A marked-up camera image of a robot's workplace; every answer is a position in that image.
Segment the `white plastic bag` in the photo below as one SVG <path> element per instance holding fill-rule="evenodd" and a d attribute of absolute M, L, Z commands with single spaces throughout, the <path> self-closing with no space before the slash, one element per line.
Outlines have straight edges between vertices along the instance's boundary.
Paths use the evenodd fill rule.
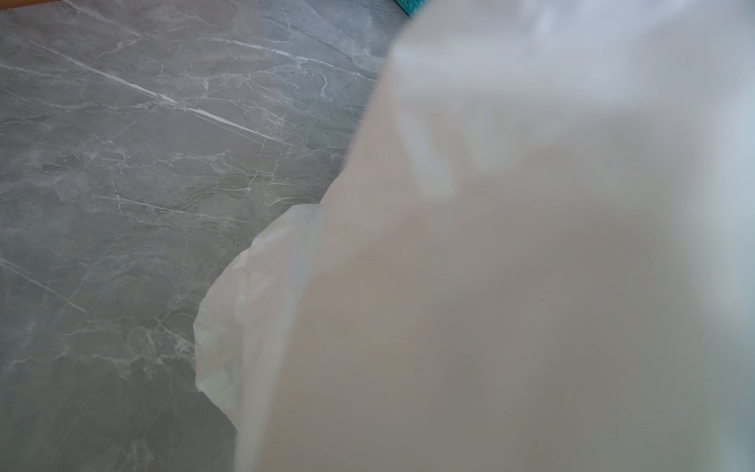
<path fill-rule="evenodd" d="M 238 471 L 750 471 L 754 5 L 432 1 L 224 270 Z"/>

